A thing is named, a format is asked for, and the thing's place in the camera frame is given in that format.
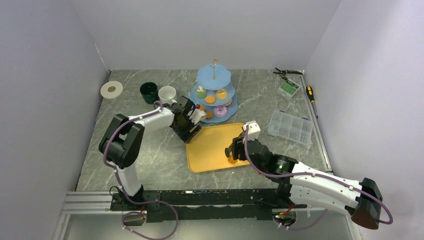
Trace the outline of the orange striped round cookie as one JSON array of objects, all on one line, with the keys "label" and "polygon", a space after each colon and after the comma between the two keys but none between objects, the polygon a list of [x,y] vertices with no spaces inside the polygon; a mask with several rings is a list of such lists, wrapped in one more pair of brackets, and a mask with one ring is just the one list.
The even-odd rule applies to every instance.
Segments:
[{"label": "orange striped round cookie", "polygon": [[237,159],[233,159],[233,158],[228,158],[228,162],[230,164],[236,164],[238,162],[238,160]]}]

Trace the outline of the green cupcake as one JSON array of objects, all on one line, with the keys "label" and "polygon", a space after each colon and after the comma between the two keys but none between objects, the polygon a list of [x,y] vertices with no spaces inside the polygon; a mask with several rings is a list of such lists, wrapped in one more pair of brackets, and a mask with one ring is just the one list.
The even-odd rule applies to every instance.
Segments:
[{"label": "green cupcake", "polygon": [[195,93],[195,96],[199,99],[204,99],[208,95],[208,91],[201,85],[197,87],[194,93]]}]

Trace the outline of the orange flower cookie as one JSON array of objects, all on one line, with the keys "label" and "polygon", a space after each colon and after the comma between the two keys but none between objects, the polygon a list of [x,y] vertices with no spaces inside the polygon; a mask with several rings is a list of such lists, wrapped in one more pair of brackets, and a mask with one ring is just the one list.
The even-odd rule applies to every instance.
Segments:
[{"label": "orange flower cookie", "polygon": [[214,116],[214,114],[211,111],[206,112],[206,119],[211,119]]}]

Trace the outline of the round brown cookie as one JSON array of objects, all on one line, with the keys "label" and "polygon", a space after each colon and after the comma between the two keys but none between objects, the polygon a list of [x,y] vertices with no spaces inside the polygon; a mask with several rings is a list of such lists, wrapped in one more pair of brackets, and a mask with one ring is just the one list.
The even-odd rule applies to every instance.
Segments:
[{"label": "round brown cookie", "polygon": [[213,104],[216,102],[216,98],[213,95],[207,95],[204,100],[207,104]]}]

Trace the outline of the yellow serving tray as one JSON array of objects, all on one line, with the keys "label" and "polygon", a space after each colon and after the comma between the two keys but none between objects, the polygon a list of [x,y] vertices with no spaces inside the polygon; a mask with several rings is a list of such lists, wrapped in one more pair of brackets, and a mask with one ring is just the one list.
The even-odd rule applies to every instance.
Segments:
[{"label": "yellow serving tray", "polygon": [[243,123],[230,123],[203,127],[186,144],[188,169],[193,173],[246,166],[248,161],[228,161],[225,148],[242,132]]}]

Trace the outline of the white and blue mug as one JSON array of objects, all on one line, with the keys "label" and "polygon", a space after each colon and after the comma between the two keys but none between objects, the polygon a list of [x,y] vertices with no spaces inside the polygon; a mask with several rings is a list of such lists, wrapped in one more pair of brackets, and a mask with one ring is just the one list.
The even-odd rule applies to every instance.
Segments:
[{"label": "white and blue mug", "polygon": [[168,105],[177,103],[177,91],[172,86],[163,86],[158,90],[158,96],[160,102]]}]

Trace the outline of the blue three-tier cake stand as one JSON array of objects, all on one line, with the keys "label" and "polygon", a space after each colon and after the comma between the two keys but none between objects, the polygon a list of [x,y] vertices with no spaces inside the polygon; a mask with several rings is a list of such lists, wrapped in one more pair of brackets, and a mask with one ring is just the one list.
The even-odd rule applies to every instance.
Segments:
[{"label": "blue three-tier cake stand", "polygon": [[[196,85],[194,85],[189,92],[189,99],[194,102],[195,105],[201,105],[205,107],[205,112],[214,113],[214,107],[225,105],[232,99],[232,103],[227,106],[227,115],[224,117],[217,117],[213,114],[210,119],[201,120],[204,123],[223,123],[232,117],[238,110],[238,98],[236,89],[233,86],[231,80],[231,72],[223,65],[218,63],[215,58],[211,63],[208,63],[204,67],[200,68],[196,75]],[[216,101],[212,104],[207,104],[205,98],[197,98],[195,90],[198,86],[202,86],[207,90],[207,95],[214,96]],[[217,99],[216,90],[226,89],[227,98]]]}]

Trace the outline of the purple sprinkled donut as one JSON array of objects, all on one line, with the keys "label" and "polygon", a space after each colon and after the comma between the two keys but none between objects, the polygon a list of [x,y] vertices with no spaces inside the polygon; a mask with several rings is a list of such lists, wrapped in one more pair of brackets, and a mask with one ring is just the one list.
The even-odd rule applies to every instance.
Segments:
[{"label": "purple sprinkled donut", "polygon": [[225,117],[228,114],[228,108],[225,105],[215,106],[213,109],[213,114],[219,118]]}]

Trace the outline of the yellow cupcake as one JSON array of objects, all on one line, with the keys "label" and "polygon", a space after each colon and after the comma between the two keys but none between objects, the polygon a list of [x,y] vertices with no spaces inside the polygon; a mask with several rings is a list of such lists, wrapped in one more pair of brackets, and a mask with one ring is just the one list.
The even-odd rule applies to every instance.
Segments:
[{"label": "yellow cupcake", "polygon": [[216,98],[219,100],[224,100],[228,96],[228,92],[225,88],[221,88],[215,91]]}]

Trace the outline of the dark green mug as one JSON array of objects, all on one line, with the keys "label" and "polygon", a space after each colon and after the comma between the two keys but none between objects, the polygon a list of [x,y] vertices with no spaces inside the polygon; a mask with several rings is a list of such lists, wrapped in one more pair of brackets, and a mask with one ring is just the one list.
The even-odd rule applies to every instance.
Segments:
[{"label": "dark green mug", "polygon": [[154,102],[160,99],[158,86],[154,82],[143,83],[140,86],[139,91],[144,101],[149,105],[153,105]]}]

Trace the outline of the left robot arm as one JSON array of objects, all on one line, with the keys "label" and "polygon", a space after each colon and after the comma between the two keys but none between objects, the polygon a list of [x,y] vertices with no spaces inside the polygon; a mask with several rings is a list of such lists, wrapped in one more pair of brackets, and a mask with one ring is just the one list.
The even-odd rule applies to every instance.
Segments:
[{"label": "left robot arm", "polygon": [[124,204],[131,210],[139,209],[144,203],[144,187],[136,170],[144,134],[171,128],[188,144],[202,129],[199,122],[207,116],[205,110],[188,98],[184,104],[155,101],[153,105],[154,110],[143,114],[115,115],[98,146],[103,163],[113,169]]}]

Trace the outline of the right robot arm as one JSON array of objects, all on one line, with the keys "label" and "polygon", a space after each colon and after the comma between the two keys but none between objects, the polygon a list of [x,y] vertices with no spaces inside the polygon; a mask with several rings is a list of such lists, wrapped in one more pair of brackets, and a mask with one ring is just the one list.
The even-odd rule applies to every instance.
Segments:
[{"label": "right robot arm", "polygon": [[273,153],[257,139],[245,141],[243,135],[224,150],[230,160],[248,161],[261,175],[278,183],[276,203],[287,208],[311,205],[347,215],[357,225],[376,230],[383,196],[370,178],[351,180],[316,170],[294,158]]}]

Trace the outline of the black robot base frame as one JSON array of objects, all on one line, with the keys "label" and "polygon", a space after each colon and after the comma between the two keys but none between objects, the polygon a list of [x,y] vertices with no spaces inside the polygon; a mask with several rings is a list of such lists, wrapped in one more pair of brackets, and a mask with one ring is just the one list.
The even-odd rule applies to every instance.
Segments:
[{"label": "black robot base frame", "polygon": [[256,219],[271,220],[279,211],[305,209],[273,188],[145,190],[144,203],[133,204],[119,191],[112,194],[113,212],[140,212],[147,223],[172,220]]}]

